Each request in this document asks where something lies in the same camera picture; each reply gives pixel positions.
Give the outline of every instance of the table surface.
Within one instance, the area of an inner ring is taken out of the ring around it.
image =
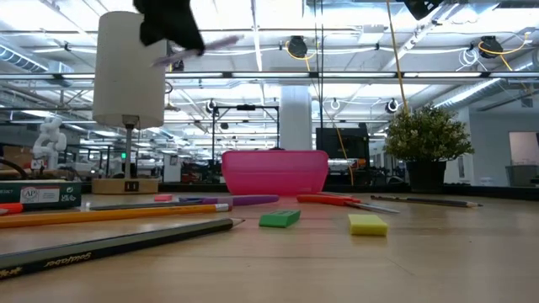
[[[401,211],[378,214],[389,225],[387,237],[348,233],[347,214],[368,211],[291,198],[230,213],[0,230],[0,253],[13,253],[246,219],[228,232],[5,280],[0,302],[536,302],[539,203],[448,197],[459,198],[484,207],[374,201]],[[83,196],[86,207],[135,202],[152,196]],[[258,227],[263,213],[298,208],[302,217],[289,228]]]

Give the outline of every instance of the pink plastic bin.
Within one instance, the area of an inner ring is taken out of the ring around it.
[[[328,175],[324,151],[227,151],[222,174],[231,194],[296,195],[322,191]]]

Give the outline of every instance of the pillar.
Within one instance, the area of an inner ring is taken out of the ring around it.
[[[311,94],[308,86],[283,86],[280,92],[280,147],[312,149]]]

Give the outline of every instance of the yellow pencil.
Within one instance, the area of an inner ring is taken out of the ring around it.
[[[158,215],[184,215],[229,211],[228,204],[159,207],[132,210],[101,210],[43,215],[7,215],[0,217],[0,228],[42,226],[50,224],[80,223],[134,219]]]

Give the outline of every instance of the black pencil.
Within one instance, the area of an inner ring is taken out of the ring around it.
[[[182,241],[213,232],[227,231],[242,222],[244,222],[242,219],[226,218],[157,231],[8,253],[0,255],[0,280]]]
[[[372,195],[371,199],[392,201],[392,202],[409,202],[420,203],[427,205],[443,205],[443,206],[455,206],[455,207],[478,207],[483,206],[478,203],[455,201],[455,200],[443,200],[443,199],[424,199],[424,198],[399,198],[399,197],[384,197]]]
[[[170,206],[190,206],[190,205],[202,205],[197,201],[185,201],[185,202],[160,202],[160,203],[142,203],[133,205],[105,205],[90,207],[90,210],[131,210],[138,208],[155,208],[155,207],[170,207]]]

